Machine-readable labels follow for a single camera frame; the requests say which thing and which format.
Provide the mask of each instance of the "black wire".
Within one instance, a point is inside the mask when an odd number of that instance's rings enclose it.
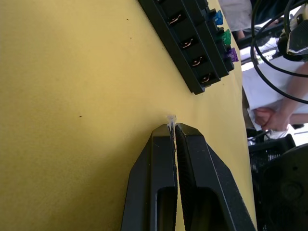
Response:
[[[293,5],[295,0],[289,0],[287,6],[285,7],[284,10],[284,19],[283,19],[283,24],[284,24],[284,30],[285,30],[285,34],[287,35],[287,38],[289,38],[289,35],[291,33],[291,29],[290,29],[290,8]]]
[[[255,20],[256,20],[256,14],[257,14],[257,10],[260,6],[260,3],[261,3],[262,0],[258,0],[255,7],[254,7],[254,10],[253,10],[253,13],[252,13],[252,20],[251,20],[251,32],[252,32],[252,43],[251,43],[251,49],[250,49],[250,56],[251,56],[251,60],[252,60],[252,63],[254,64],[254,67],[255,67],[255,70],[256,72],[259,74],[259,76],[261,77],[261,79],[267,84],[269,85],[273,90],[275,90],[276,92],[278,92],[279,94],[281,94],[282,96],[288,98],[288,99],[291,99],[291,100],[294,100],[294,101],[297,101],[297,102],[300,102],[300,103],[305,103],[305,104],[308,104],[308,101],[306,100],[302,100],[302,99],[299,99],[299,98],[296,98],[292,95],[289,95],[285,92],[283,92],[282,90],[280,90],[279,88],[277,88],[276,86],[274,86],[264,75],[263,73],[261,72],[260,68],[258,67],[258,63],[256,61],[256,58],[254,56],[254,47],[256,47],[256,50],[259,50],[257,45],[256,45],[256,40],[258,38],[258,35],[260,33],[263,32],[263,30],[268,27],[272,22],[274,22],[276,19],[278,19],[279,17],[281,17],[283,15],[283,12],[280,13],[279,15],[277,15],[275,18],[273,18],[272,20],[270,20],[264,27],[261,28],[261,30],[258,32],[257,35],[255,35]]]
[[[307,2],[307,0],[300,1],[299,3],[295,4],[295,5],[292,7],[292,9],[298,7],[298,6],[300,6],[300,5],[302,5],[302,4],[306,3],[306,2]],[[281,13],[280,13],[279,15],[277,15],[275,18],[273,18],[273,19],[270,20],[268,23],[266,23],[266,24],[264,25],[264,27],[262,27],[262,28],[259,30],[259,32],[257,33],[257,35],[255,35],[255,32],[252,31],[252,38],[254,38],[254,36],[256,36],[256,39],[257,39],[258,36],[259,36],[259,34],[261,34],[271,23],[273,23],[275,20],[277,20],[277,19],[279,19],[281,16],[283,16],[283,14],[284,14],[284,12],[281,12]],[[269,61],[264,57],[264,55],[263,55],[262,52],[260,51],[260,48],[258,47],[258,45],[257,45],[256,42],[253,43],[253,45],[255,46],[256,51],[257,51],[258,55],[260,56],[260,58],[261,58],[267,65],[269,65],[271,68],[273,68],[273,69],[275,69],[275,70],[277,70],[277,71],[283,72],[283,73],[285,73],[285,74],[291,75],[291,76],[304,77],[304,78],[307,78],[307,77],[308,77],[308,75],[305,75],[305,74],[294,73],[294,72],[287,71],[287,70],[283,70],[283,69],[281,69],[281,68],[279,68],[279,67],[276,67],[275,65],[273,65],[271,62],[269,62]]]

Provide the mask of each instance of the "hand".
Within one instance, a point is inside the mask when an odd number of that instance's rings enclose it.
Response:
[[[274,110],[266,107],[260,107],[254,110],[254,112],[256,117],[255,123],[260,126],[266,125],[269,119],[276,113]]]
[[[269,121],[262,126],[262,130],[286,131],[290,124],[290,116],[285,116],[280,112],[273,114]]]

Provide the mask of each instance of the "purple fuse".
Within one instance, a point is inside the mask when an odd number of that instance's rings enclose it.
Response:
[[[237,57],[235,48],[232,48],[231,50],[229,50],[227,52],[226,56],[230,57],[232,59],[232,62],[238,62],[239,61],[239,58]]]

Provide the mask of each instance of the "metal terminal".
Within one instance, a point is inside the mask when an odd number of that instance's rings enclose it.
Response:
[[[201,80],[201,83],[206,83],[206,82],[208,82],[208,81],[210,80],[210,78],[211,78],[211,73],[208,74],[208,76],[204,77],[204,78]]]
[[[202,56],[199,58],[199,61],[198,60],[195,60],[192,64],[192,66],[198,66],[200,63],[201,63],[201,60],[202,60]]]
[[[187,47],[189,47],[189,46],[192,44],[192,42],[193,42],[193,38],[190,40],[190,42],[185,42],[185,43],[183,44],[182,48],[187,48]]]
[[[181,17],[181,16],[182,16],[182,15],[181,15],[181,14],[179,14],[179,15],[178,15],[178,17],[176,17],[176,18],[172,19],[172,20],[169,22],[169,25],[171,25],[171,24],[173,24],[173,23],[177,22],[177,21],[180,19],[180,17]]]

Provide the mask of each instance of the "black fuse box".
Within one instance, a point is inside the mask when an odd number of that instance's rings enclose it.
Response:
[[[206,0],[138,0],[188,88],[200,94],[234,69]]]

